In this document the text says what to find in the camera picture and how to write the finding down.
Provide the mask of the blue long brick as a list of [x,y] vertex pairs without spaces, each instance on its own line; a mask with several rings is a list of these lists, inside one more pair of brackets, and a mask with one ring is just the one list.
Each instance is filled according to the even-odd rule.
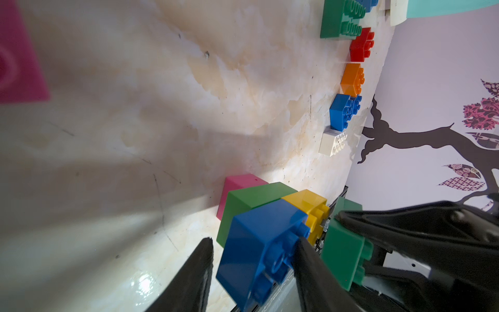
[[241,311],[263,305],[283,283],[297,243],[310,234],[306,220],[284,199],[233,218],[216,278]]

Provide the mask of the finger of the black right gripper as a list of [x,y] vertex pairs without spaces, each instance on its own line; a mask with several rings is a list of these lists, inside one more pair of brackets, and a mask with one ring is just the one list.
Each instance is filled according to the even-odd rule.
[[498,217],[449,201],[389,211],[342,211],[336,220],[388,250],[462,281],[498,280]]
[[438,270],[419,272],[365,265],[362,285],[350,296],[364,311],[498,311],[498,292],[475,287]]

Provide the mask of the dark green brick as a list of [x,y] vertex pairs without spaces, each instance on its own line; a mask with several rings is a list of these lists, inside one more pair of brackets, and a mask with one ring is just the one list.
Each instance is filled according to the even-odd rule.
[[372,258],[374,245],[366,238],[343,227],[335,217],[342,211],[361,211],[362,205],[343,197],[337,199],[326,233],[321,259],[346,291],[352,284],[362,285],[363,264]]

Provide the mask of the green long brick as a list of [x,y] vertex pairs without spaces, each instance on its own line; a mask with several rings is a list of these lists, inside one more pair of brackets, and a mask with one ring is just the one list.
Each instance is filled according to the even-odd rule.
[[362,33],[359,22],[366,9],[355,0],[326,0],[322,16],[320,38],[355,40]]

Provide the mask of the bright green brick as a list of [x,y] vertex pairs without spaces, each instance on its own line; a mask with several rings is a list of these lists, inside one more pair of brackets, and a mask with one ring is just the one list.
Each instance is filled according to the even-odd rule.
[[229,191],[216,238],[217,243],[222,248],[225,247],[233,217],[295,192],[298,191],[281,182]]

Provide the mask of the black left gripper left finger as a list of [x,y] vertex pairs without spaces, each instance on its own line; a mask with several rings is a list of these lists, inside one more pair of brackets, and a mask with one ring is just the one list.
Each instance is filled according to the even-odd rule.
[[213,240],[200,241],[148,311],[205,311],[213,275]]

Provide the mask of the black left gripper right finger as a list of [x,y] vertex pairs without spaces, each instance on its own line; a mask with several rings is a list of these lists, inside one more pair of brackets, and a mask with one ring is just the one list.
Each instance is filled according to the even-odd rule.
[[302,311],[360,311],[320,256],[301,237],[292,260]]

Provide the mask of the yellow small brick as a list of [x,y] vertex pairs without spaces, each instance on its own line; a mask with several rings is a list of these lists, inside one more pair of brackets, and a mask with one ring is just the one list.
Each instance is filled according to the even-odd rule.
[[307,214],[305,225],[310,228],[308,241],[312,246],[316,246],[324,231],[322,223],[329,217],[327,199],[310,190],[295,192],[284,196],[283,199]]

